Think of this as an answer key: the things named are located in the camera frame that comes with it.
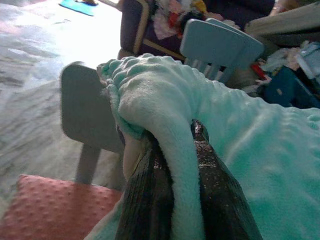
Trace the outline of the blue hard shell suitcase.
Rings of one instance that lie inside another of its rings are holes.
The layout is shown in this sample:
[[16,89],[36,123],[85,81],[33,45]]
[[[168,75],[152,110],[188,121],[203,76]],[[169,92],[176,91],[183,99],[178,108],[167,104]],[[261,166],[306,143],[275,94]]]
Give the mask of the blue hard shell suitcase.
[[263,91],[263,97],[270,104],[300,109],[320,109],[320,85],[308,79],[301,68],[294,71],[283,66]]

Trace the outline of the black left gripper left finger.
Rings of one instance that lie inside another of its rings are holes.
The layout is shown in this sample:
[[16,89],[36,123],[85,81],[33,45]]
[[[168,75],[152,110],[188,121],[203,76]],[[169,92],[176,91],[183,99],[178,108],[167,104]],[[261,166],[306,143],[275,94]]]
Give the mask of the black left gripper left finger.
[[173,206],[171,174],[151,138],[127,183],[115,240],[170,240]]

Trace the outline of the purple sofa with tan trim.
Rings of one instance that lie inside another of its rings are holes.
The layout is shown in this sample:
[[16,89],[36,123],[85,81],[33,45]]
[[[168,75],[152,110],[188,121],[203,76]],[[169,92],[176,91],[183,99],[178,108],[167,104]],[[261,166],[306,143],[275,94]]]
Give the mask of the purple sofa with tan trim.
[[[243,31],[252,20],[267,17],[275,0],[203,0],[209,12],[222,15],[235,22]],[[151,53],[156,56],[171,56],[183,61],[180,54],[181,39],[176,36],[159,40],[154,31],[152,15],[156,0],[123,0],[120,28],[120,46],[135,56]]]

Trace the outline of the small red item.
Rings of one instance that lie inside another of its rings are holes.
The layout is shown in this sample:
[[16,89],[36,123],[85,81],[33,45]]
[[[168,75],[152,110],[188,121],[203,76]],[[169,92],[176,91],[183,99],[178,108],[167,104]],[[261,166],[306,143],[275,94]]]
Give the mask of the small red item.
[[259,64],[253,63],[250,67],[260,79],[266,79],[265,72],[260,68]]

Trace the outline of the colourful clothes pile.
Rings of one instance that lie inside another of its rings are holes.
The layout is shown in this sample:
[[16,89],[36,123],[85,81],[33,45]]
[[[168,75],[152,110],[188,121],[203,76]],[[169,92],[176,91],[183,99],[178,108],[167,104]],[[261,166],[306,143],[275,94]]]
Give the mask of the colourful clothes pile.
[[181,36],[189,19],[223,21],[219,13],[210,12],[204,0],[155,0],[152,15],[153,28],[158,40]]

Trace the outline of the coral dotted plush pillow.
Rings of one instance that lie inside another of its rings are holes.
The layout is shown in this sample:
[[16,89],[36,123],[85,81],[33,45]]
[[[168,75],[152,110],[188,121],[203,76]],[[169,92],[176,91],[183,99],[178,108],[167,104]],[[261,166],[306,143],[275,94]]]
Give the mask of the coral dotted plush pillow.
[[20,175],[0,220],[0,240],[84,240],[120,200],[103,186]]

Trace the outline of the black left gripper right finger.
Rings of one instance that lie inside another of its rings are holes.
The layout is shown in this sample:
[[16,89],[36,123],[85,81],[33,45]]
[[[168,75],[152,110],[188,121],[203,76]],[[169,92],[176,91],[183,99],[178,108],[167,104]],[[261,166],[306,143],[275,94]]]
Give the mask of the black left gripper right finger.
[[239,182],[210,145],[205,127],[193,120],[191,131],[205,240],[263,240]]

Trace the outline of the teal dotted plush pillow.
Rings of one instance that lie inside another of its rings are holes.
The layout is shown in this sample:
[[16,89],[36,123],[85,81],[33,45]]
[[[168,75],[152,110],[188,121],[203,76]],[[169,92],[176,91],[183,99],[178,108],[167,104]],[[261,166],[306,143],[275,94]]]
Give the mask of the teal dotted plush pillow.
[[320,240],[320,109],[269,104],[169,56],[97,67],[124,136],[158,140],[173,178],[170,240],[205,240],[193,120],[239,181],[263,240]]

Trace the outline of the blue floor mat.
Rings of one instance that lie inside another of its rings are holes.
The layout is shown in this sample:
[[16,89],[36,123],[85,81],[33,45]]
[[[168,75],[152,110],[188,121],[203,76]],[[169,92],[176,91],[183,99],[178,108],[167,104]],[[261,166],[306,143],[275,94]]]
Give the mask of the blue floor mat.
[[61,0],[59,5],[63,8],[93,17],[98,10],[97,5],[89,5],[84,2],[77,2],[75,0]]

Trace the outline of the light blue plastic kids chair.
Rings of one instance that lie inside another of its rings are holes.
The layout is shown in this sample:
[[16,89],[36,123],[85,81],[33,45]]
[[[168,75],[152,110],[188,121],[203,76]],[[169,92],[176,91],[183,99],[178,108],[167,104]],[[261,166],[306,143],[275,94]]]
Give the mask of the light blue plastic kids chair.
[[259,58],[264,48],[254,37],[217,19],[190,19],[184,27],[180,53],[186,65],[225,84],[235,70],[248,68]]
[[121,154],[109,99],[97,71],[84,62],[68,64],[60,75],[61,128],[70,139],[82,143],[75,181],[91,184],[102,150]]

